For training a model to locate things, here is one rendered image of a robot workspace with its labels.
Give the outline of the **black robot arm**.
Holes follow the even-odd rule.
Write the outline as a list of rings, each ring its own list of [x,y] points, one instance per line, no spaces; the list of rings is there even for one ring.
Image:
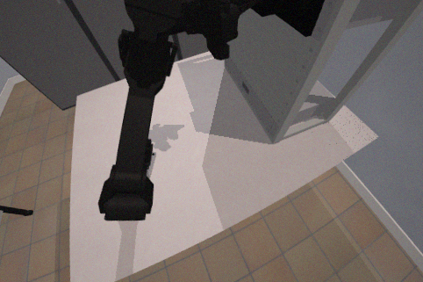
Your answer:
[[[154,146],[148,139],[154,97],[163,88],[174,64],[178,44],[168,41],[168,37],[179,33],[177,20],[182,2],[124,1],[128,17],[138,27],[134,27],[134,32],[122,29],[118,37],[129,91],[116,164],[104,181],[98,207],[100,213],[105,213],[106,221],[143,221],[146,213],[151,213],[154,196],[154,184],[147,177]],[[190,0],[187,11],[195,13],[196,24],[190,25],[191,34],[203,34],[218,46],[238,37],[240,11],[230,0]]]

